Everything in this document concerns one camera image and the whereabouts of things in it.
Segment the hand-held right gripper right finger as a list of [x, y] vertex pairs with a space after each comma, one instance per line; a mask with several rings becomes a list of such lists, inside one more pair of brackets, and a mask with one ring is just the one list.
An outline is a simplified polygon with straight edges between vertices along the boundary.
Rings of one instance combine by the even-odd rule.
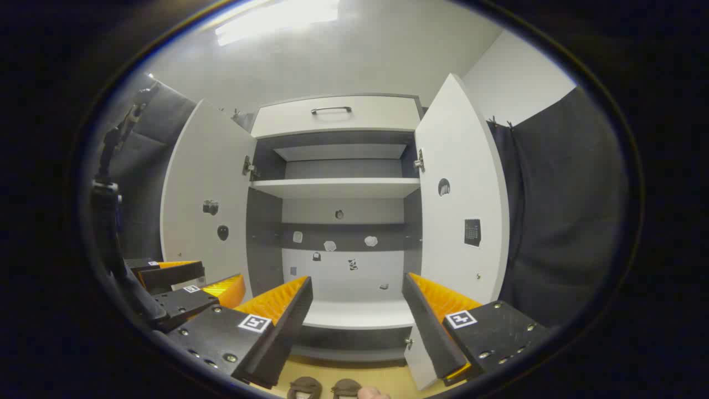
[[490, 374], [538, 347], [550, 333], [505, 301], [481, 305], [415, 273], [405, 273], [401, 293], [414, 321], [404, 357], [419, 388]]

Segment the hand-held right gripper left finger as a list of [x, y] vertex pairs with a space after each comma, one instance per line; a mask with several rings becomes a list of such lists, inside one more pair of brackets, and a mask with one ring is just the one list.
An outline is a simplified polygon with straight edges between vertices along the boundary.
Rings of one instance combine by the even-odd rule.
[[301, 276], [242, 305], [208, 305], [167, 333], [175, 348], [211, 370], [272, 388], [312, 304], [312, 279]]

